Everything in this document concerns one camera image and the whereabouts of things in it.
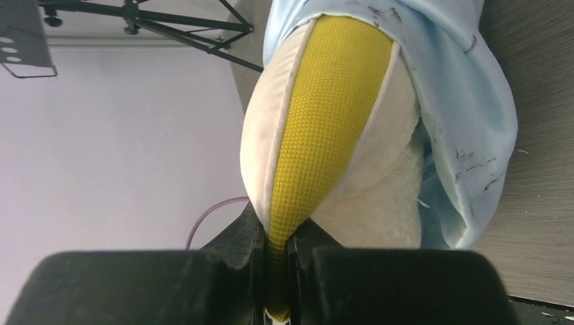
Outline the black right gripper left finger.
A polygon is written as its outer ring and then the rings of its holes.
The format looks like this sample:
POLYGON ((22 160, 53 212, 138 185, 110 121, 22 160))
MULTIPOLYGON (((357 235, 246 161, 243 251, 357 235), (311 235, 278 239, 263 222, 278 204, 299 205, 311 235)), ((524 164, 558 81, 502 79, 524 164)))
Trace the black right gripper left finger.
POLYGON ((264 324, 264 231, 252 206, 198 250, 44 258, 8 324, 264 324))

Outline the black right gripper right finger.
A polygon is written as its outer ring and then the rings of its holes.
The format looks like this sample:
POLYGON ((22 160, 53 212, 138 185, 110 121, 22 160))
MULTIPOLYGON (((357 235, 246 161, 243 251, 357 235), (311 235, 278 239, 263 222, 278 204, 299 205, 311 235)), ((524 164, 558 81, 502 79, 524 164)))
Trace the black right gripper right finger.
POLYGON ((293 324, 518 324, 474 251, 345 248, 313 221, 288 240, 293 324))

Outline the white pillow with yellow trim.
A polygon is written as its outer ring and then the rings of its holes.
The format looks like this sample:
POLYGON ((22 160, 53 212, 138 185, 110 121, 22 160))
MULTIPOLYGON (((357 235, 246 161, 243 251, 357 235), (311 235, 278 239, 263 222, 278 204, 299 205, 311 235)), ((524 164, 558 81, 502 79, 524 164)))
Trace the white pillow with yellow trim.
POLYGON ((349 16, 290 33, 252 93, 244 186, 267 237, 265 311, 291 317, 286 245, 312 220, 349 248, 419 248, 422 139, 400 45, 349 16))

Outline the light blue pillowcase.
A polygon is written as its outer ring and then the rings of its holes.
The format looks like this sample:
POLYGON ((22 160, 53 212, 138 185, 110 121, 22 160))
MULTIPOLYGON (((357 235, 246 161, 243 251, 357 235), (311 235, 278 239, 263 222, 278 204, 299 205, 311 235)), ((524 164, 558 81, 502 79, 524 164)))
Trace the light blue pillowcase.
POLYGON ((500 201, 517 135, 510 86, 479 32, 482 1, 274 1, 263 61, 322 14, 398 42, 422 113, 422 246, 468 248, 500 201))

